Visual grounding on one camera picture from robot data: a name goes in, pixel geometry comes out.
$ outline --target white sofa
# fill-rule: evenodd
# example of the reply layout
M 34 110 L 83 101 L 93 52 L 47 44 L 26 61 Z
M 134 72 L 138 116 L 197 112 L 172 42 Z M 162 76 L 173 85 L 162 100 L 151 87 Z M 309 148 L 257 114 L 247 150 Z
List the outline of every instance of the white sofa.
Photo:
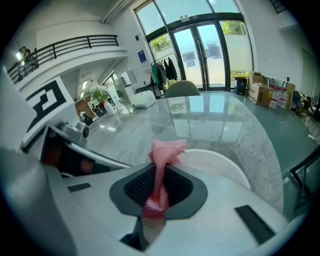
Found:
M 149 108 L 152 104 L 156 103 L 156 97 L 154 93 L 150 90 L 142 91 L 135 94 L 131 103 L 135 108 Z

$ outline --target black railing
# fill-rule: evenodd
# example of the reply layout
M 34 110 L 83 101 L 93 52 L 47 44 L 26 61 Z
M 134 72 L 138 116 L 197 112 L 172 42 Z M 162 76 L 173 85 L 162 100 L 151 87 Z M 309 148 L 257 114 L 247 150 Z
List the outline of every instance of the black railing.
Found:
M 293 167 L 289 173 L 293 177 L 296 185 L 298 186 L 298 195 L 295 202 L 294 210 L 304 206 L 309 203 L 314 198 L 314 193 L 310 190 L 310 188 L 306 184 L 307 178 L 307 168 L 312 165 L 315 161 L 320 158 L 320 145 L 302 162 Z M 297 172 L 302 170 L 302 180 L 300 179 Z
M 277 14 L 286 10 L 286 7 L 282 4 L 280 0 L 270 0 Z
M 59 56 L 74 51 L 100 47 L 100 46 L 119 46 L 117 35 L 95 34 L 73 37 L 52 43 L 41 49 L 35 50 L 29 55 L 28 61 L 16 62 L 8 71 L 14 84 L 17 84 L 27 75 L 38 69 L 42 64 L 57 59 Z

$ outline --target cardboard box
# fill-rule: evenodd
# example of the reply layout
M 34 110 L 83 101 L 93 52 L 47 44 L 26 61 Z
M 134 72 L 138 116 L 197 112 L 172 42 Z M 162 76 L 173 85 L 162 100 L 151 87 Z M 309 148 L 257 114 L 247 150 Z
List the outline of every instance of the cardboard box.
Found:
M 251 72 L 248 76 L 248 84 L 266 84 L 266 79 L 261 73 L 258 72 Z
M 255 83 L 249 83 L 246 89 L 248 98 L 259 106 L 269 106 L 272 89 L 266 86 L 259 86 Z
M 296 90 L 296 85 L 293 83 L 287 82 L 285 88 L 286 88 L 286 93 L 287 93 L 285 107 L 287 109 L 290 109 L 292 106 L 292 100 L 294 98 L 294 92 Z

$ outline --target hanging clothes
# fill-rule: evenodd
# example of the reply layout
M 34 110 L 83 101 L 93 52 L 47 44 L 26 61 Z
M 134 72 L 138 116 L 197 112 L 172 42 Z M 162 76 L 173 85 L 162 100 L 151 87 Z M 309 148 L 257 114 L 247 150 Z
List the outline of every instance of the hanging clothes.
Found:
M 173 74 L 172 74 L 172 71 L 169 68 L 168 64 L 166 63 L 166 60 L 164 60 L 164 67 L 165 67 L 166 78 L 168 80 L 172 80 L 173 79 Z
M 168 67 L 172 72 L 172 79 L 176 80 L 178 78 L 177 71 L 176 71 L 174 63 L 172 62 L 172 60 L 169 57 L 168 57 Z
M 158 64 L 158 69 L 161 72 L 161 77 L 162 77 L 163 83 L 166 84 L 168 79 L 167 79 L 167 74 L 166 74 L 166 70 L 165 70 L 164 66 L 162 64 Z
M 153 76 L 154 76 L 154 80 L 155 80 L 155 83 L 157 85 L 159 85 L 159 79 L 158 79 L 158 68 L 156 67 L 156 65 L 152 65 L 152 73 L 153 73 Z
M 160 71 L 160 69 L 159 69 L 159 67 L 157 66 L 157 76 L 158 76 L 158 81 L 159 81 L 159 86 L 161 86 L 161 87 L 163 87 L 163 85 L 164 85 L 164 81 L 163 81 L 163 79 L 162 79 L 162 74 L 161 74 L 161 71 Z
M 150 85 L 153 86 L 155 84 L 155 81 L 152 79 L 152 75 L 150 76 Z

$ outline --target white bowl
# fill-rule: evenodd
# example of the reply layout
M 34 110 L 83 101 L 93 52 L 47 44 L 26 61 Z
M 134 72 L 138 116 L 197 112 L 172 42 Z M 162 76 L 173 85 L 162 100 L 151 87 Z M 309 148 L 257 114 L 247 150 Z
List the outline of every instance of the white bowl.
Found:
M 187 149 L 178 159 L 185 166 L 226 177 L 251 189 L 239 166 L 222 154 L 204 149 Z

